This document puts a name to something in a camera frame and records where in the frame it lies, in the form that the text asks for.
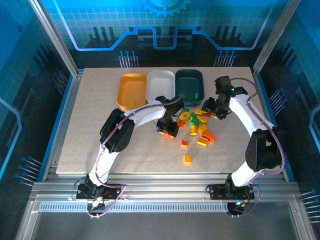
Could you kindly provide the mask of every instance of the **speckled tabletop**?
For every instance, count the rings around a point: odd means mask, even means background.
[[[141,68],[85,68],[76,96],[70,123],[64,140],[56,172],[83,174],[91,171],[99,152],[99,131],[116,103],[120,78],[127,73],[148,74],[152,70],[190,67]],[[202,72],[204,100],[216,98],[214,80],[220,76],[242,77],[253,81],[249,67],[193,67]],[[232,81],[251,95],[255,89],[243,80]],[[252,102],[262,113],[259,97]],[[229,173],[245,161],[249,134],[238,117],[231,113],[224,120],[210,118],[208,129],[216,137],[207,147],[197,144],[199,134],[190,136],[190,128],[180,128],[176,138],[168,138],[156,131],[153,122],[137,128],[129,146],[115,159],[111,173]],[[181,140],[188,148],[180,148]],[[184,164],[184,155],[192,157],[192,164]]]

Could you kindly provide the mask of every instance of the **plastic tray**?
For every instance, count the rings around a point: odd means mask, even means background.
[[[156,97],[165,96],[172,99],[175,96],[175,75],[168,70],[153,70],[148,74],[146,99],[152,102]]]
[[[143,73],[128,73],[121,77],[116,103],[123,111],[136,109],[146,104],[147,76]]]
[[[204,78],[195,69],[181,69],[175,73],[175,92],[184,94],[185,106],[199,106],[205,98]]]

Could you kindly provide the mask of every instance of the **white tray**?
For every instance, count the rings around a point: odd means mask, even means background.
[[[148,74],[146,99],[152,102],[159,96],[172,99],[176,94],[175,75],[168,70],[153,70]]]

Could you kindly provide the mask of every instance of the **dark green tray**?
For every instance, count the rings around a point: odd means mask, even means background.
[[[205,98],[204,78],[195,69],[181,69],[175,73],[175,94],[184,95],[185,106],[199,106]]]

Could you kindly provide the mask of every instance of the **orange tray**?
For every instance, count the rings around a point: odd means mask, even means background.
[[[121,77],[116,103],[123,111],[147,104],[147,76],[143,73],[128,73]]]

